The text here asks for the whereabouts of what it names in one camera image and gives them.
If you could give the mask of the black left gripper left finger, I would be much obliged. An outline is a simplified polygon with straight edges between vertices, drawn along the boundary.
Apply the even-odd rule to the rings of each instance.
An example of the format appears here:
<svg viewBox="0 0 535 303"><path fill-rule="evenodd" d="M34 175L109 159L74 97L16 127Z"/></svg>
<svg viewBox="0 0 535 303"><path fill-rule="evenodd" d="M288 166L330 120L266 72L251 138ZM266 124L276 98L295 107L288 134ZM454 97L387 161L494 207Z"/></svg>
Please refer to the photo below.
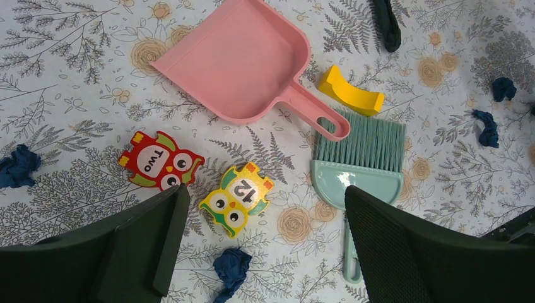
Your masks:
<svg viewBox="0 0 535 303"><path fill-rule="evenodd" d="M31 246L1 248L2 302L160 302L191 199L173 186L127 210Z"/></svg>

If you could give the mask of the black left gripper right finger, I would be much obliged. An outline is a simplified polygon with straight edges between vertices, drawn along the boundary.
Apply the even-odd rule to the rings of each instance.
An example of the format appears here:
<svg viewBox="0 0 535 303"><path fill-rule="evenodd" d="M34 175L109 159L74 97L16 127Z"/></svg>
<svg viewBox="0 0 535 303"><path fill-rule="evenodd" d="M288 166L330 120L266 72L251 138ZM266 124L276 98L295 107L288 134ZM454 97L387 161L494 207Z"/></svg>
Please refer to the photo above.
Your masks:
<svg viewBox="0 0 535 303"><path fill-rule="evenodd" d="M475 237L349 186L345 207L370 302L533 302L534 246Z"/></svg>

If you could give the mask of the teal hand brush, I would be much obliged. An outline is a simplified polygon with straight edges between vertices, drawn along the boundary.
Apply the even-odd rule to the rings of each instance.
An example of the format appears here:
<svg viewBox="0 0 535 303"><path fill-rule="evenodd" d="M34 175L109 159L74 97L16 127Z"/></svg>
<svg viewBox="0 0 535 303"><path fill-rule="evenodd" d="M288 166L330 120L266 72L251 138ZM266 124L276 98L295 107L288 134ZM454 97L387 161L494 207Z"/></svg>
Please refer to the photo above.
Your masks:
<svg viewBox="0 0 535 303"><path fill-rule="evenodd" d="M340 142L321 137L310 163L312 184L327 204L345 209L345 191L356 186L393 204L404 183L403 139L406 125L340 110L351 133Z"/></svg>

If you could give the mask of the blue paper scrap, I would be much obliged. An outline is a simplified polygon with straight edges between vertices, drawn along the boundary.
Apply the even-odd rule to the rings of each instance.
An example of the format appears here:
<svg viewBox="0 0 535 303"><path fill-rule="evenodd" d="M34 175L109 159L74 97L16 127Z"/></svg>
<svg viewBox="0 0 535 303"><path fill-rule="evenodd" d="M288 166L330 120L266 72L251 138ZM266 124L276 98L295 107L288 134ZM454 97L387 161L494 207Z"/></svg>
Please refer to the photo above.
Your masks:
<svg viewBox="0 0 535 303"><path fill-rule="evenodd" d="M479 143L485 147L499 148L497 124L492 114L481 110L473 110L472 116L484 124L484 129L478 138Z"/></svg>
<svg viewBox="0 0 535 303"><path fill-rule="evenodd" d="M223 282L223 288L214 303L230 299L244 283L252 256L237 247L225 249L213 262L213 267Z"/></svg>
<svg viewBox="0 0 535 303"><path fill-rule="evenodd" d="M503 102L513 99L517 89L510 78L500 77L491 84L491 92L495 102Z"/></svg>
<svg viewBox="0 0 535 303"><path fill-rule="evenodd" d="M26 145L17 145L9 157L1 159L1 188L34 186L32 173L39 169L41 163L41 157Z"/></svg>

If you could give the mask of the pink plastic dustpan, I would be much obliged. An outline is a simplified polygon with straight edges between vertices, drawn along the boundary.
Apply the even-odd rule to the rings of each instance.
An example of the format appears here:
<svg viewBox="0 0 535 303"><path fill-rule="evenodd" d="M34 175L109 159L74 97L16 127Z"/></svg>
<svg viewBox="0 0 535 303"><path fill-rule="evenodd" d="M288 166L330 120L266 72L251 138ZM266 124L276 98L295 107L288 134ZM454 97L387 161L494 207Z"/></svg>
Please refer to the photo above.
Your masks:
<svg viewBox="0 0 535 303"><path fill-rule="evenodd" d="M249 124L282 103L331 141L348 120L299 84L310 43L263 1L224 1L152 66L218 117Z"/></svg>

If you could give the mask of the blue paper scrap bottom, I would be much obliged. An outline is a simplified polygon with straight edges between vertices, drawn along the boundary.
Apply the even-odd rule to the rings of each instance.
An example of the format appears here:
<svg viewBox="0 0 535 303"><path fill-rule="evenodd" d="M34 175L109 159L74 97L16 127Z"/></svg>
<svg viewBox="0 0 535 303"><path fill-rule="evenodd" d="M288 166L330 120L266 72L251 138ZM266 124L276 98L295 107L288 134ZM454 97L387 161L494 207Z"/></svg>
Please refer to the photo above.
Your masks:
<svg viewBox="0 0 535 303"><path fill-rule="evenodd" d="M244 283L252 256L237 247L225 249L213 262L213 267L223 282L223 288L214 303L230 299Z"/></svg>

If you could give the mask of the red owl puzzle piece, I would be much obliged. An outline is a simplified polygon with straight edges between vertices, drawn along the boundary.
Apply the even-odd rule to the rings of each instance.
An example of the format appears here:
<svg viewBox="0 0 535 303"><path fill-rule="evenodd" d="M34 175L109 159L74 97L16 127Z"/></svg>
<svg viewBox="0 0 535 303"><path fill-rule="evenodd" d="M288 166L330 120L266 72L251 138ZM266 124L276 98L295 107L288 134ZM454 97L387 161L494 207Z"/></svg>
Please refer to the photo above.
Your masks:
<svg viewBox="0 0 535 303"><path fill-rule="evenodd" d="M129 170L129 180L141 187L157 187L164 191L195 181L196 170L205 158L179 148L167 133L157 131L153 138L137 131L131 138L132 150L124 151L118 159L121 167Z"/></svg>

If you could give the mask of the yellow owl puzzle piece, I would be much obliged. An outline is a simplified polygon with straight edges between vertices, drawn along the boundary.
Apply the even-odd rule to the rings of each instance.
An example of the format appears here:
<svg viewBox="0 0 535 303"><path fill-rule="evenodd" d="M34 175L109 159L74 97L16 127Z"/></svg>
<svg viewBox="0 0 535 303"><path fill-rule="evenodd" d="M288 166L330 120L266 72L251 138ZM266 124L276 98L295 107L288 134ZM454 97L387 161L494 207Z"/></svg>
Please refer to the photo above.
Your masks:
<svg viewBox="0 0 535 303"><path fill-rule="evenodd" d="M274 188L274 182L260 176L259 171L254 162L246 163L241 169L230 167L223 174L219 188L199 203L199 209L208 212L230 238L238 236L249 218L258 216L270 204L266 195Z"/></svg>

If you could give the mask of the floral tablecloth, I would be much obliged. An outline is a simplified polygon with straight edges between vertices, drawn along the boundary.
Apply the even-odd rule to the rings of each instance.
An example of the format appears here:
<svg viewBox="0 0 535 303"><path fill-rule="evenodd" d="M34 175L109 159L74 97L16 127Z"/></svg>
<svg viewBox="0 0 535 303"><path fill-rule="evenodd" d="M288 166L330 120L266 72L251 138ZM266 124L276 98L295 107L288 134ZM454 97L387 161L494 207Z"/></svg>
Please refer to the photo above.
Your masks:
<svg viewBox="0 0 535 303"><path fill-rule="evenodd" d="M283 106L248 126L227 123L150 66L220 1L2 1L1 156L24 144L42 157L35 185L1 190L1 245L33 244L155 194L117 159L136 131L162 130L201 154L165 302L212 302L212 263L226 248L252 256L233 302L368 302L343 278L343 211L312 185L316 132ZM271 1L303 31L310 92L333 64L382 92L379 116L407 126L397 207L481 236L534 208L534 2L393 1L402 44L389 53L370 1ZM510 78L515 97L495 102ZM499 148L482 146L492 114ZM269 206L235 238L199 209L223 174L254 162L274 182Z"/></svg>

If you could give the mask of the yellow curved wooden block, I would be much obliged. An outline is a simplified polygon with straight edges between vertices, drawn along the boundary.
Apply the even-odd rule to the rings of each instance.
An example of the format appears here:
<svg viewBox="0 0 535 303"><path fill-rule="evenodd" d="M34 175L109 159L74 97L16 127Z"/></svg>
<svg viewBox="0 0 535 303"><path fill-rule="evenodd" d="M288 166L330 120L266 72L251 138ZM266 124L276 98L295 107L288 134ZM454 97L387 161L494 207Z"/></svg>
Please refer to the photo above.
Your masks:
<svg viewBox="0 0 535 303"><path fill-rule="evenodd" d="M337 65L332 65L323 74L317 88L340 104L367 117L378 114L385 100L383 93L370 92L351 85Z"/></svg>

